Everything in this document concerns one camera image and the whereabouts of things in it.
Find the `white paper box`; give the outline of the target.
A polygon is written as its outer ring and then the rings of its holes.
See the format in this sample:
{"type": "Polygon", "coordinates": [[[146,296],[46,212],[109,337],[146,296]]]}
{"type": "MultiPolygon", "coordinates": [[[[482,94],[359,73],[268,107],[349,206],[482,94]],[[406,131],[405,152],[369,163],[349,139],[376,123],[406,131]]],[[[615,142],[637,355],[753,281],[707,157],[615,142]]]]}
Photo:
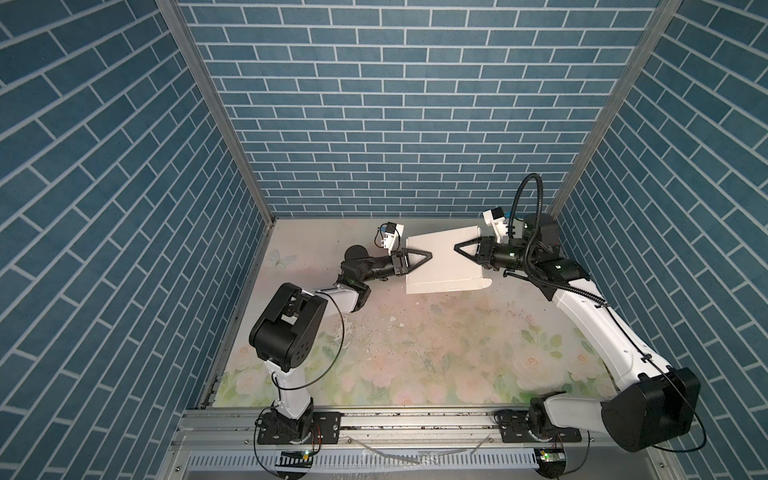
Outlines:
{"type": "Polygon", "coordinates": [[[441,232],[411,236],[406,246],[432,253],[432,258],[406,275],[406,293],[431,294],[473,291],[489,288],[483,268],[461,255],[453,247],[456,243],[481,236],[477,226],[456,228],[441,232]]]}

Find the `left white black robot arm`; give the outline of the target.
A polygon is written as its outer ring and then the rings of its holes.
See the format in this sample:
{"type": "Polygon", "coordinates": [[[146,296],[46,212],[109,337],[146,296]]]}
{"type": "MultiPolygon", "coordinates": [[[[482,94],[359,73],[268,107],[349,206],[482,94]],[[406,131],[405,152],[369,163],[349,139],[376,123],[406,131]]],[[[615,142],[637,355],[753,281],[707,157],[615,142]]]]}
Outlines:
{"type": "Polygon", "coordinates": [[[248,337],[278,392],[267,420],[280,438],[299,443],[317,431],[312,425],[314,403],[309,393],[313,383],[306,379],[302,364],[323,319],[329,314],[343,319],[360,310],[371,293],[369,280],[407,275],[432,258],[428,251],[410,248],[373,257],[365,247],[354,245],[345,252],[333,286],[310,291],[289,282],[280,285],[248,337]]]}

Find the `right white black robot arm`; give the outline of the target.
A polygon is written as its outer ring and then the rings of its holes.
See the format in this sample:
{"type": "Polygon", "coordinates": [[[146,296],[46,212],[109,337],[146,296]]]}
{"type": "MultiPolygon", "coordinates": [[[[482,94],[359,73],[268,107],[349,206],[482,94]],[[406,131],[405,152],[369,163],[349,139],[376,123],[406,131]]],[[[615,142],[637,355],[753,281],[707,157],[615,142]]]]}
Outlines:
{"type": "Polygon", "coordinates": [[[559,226],[549,215],[531,214],[513,235],[501,209],[489,213],[491,236],[454,245],[454,251],[488,270],[537,287],[579,328],[609,372],[616,391],[608,399],[550,392],[530,402],[532,435],[548,441],[561,429],[607,434],[637,452],[689,433],[697,420],[700,381],[688,368],[674,368],[615,313],[589,273],[560,254],[559,226]]]}

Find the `right circuit board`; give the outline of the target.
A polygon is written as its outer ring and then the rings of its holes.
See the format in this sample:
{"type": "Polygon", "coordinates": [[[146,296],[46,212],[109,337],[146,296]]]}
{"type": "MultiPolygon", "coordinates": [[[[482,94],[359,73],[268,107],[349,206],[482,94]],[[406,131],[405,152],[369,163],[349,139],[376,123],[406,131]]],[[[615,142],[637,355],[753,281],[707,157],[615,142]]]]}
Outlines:
{"type": "Polygon", "coordinates": [[[542,476],[559,476],[567,466],[567,455],[558,449],[535,449],[537,472],[542,476]]]}

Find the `circuit board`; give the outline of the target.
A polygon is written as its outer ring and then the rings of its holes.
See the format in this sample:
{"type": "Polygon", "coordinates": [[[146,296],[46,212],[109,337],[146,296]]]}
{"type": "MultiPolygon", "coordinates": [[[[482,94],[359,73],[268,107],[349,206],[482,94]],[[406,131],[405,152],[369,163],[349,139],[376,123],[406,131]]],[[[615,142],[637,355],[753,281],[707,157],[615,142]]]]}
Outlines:
{"type": "Polygon", "coordinates": [[[537,472],[542,476],[559,476],[567,466],[567,455],[558,449],[535,449],[537,472]]]}
{"type": "Polygon", "coordinates": [[[314,464],[315,452],[309,451],[280,451],[276,456],[277,470],[310,469],[314,464]]]}

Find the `left circuit board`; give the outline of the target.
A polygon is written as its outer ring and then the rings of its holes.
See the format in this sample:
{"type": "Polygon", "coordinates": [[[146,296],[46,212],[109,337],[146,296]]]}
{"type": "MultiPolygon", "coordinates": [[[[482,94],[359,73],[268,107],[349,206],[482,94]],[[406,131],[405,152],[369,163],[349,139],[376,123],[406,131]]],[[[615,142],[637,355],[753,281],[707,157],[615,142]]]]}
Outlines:
{"type": "Polygon", "coordinates": [[[314,464],[315,452],[309,451],[280,451],[276,456],[277,470],[310,469],[314,464]]]}

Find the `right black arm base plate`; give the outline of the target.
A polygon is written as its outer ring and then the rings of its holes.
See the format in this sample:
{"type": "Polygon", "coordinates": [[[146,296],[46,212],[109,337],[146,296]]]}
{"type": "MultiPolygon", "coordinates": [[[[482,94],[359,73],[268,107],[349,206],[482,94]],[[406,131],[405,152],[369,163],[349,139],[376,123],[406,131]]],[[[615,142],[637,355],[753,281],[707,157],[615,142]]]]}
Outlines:
{"type": "Polygon", "coordinates": [[[581,432],[574,428],[552,426],[529,411],[500,409],[492,414],[502,442],[512,443],[579,443],[581,432]]]}

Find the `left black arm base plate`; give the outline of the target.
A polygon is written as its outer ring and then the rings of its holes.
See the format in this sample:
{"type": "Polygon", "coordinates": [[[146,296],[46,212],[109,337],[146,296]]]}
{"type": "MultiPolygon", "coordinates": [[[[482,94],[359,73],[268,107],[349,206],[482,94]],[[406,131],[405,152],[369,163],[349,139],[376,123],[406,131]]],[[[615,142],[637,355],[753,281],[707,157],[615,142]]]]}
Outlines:
{"type": "Polygon", "coordinates": [[[259,445],[305,444],[316,434],[315,442],[337,444],[342,414],[337,411],[313,412],[299,419],[288,418],[268,409],[260,419],[256,442],[259,445]]]}

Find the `aluminium front rail frame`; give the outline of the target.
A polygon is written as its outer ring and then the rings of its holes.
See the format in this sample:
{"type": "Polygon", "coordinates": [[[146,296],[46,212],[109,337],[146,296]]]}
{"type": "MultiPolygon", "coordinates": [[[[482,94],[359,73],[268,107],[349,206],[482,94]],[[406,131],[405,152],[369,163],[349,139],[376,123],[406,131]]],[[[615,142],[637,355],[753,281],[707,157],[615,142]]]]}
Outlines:
{"type": "Polygon", "coordinates": [[[259,445],[259,409],[188,410],[171,442],[158,476],[161,479],[682,479],[683,468],[671,453],[656,449],[628,453],[607,435],[581,433],[579,443],[502,442],[492,414],[519,406],[471,407],[331,407],[342,414],[337,444],[259,445]],[[348,438],[405,454],[415,450],[471,448],[490,435],[479,450],[427,459],[422,465],[372,454],[348,438]],[[567,455],[559,476],[537,472],[535,449],[567,455]],[[280,451],[315,452],[310,469],[277,470],[280,451]]]}

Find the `right aluminium corner post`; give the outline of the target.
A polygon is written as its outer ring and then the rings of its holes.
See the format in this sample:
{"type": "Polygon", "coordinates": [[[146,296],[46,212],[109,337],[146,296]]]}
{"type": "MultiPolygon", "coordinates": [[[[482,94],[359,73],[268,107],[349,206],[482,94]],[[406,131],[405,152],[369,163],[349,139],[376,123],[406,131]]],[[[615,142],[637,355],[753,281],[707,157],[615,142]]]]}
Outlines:
{"type": "Polygon", "coordinates": [[[561,214],[571,194],[575,191],[597,148],[605,138],[609,127],[642,73],[643,67],[648,62],[681,4],[681,0],[662,0],[658,2],[648,20],[646,28],[640,36],[638,44],[629,55],[627,63],[616,80],[605,105],[599,111],[592,129],[585,137],[581,150],[575,156],[570,170],[564,176],[563,182],[547,210],[554,218],[561,214]]]}

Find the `aluminium corner post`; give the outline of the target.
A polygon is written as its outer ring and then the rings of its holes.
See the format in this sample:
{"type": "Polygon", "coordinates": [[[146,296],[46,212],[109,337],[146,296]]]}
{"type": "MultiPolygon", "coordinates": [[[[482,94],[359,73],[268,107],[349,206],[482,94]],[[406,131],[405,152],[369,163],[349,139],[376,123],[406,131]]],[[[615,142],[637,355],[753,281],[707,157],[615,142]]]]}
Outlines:
{"type": "Polygon", "coordinates": [[[554,218],[561,214],[571,194],[575,191],[597,148],[605,138],[609,127],[642,73],[643,67],[648,62],[681,4],[681,0],[662,0],[658,2],[648,20],[646,28],[640,36],[638,44],[629,55],[627,63],[616,80],[605,105],[599,111],[592,129],[585,137],[581,150],[575,156],[570,170],[564,176],[563,182],[547,210],[554,218]]]}
{"type": "Polygon", "coordinates": [[[275,223],[275,217],[258,185],[254,171],[196,45],[191,30],[187,25],[179,3],[171,0],[157,0],[156,4],[250,192],[257,210],[264,218],[267,229],[272,228],[275,223]]]}

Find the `left aluminium corner post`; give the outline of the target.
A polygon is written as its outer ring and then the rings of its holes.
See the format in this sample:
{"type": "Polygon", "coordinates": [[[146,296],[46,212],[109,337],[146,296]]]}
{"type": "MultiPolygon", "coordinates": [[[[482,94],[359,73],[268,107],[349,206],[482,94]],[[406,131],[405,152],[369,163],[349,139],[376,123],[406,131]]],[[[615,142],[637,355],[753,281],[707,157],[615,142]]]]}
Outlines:
{"type": "Polygon", "coordinates": [[[179,3],[171,0],[157,0],[156,4],[250,192],[257,210],[264,218],[267,229],[272,228],[275,223],[275,217],[258,185],[254,171],[196,45],[191,30],[187,25],[179,3]]]}

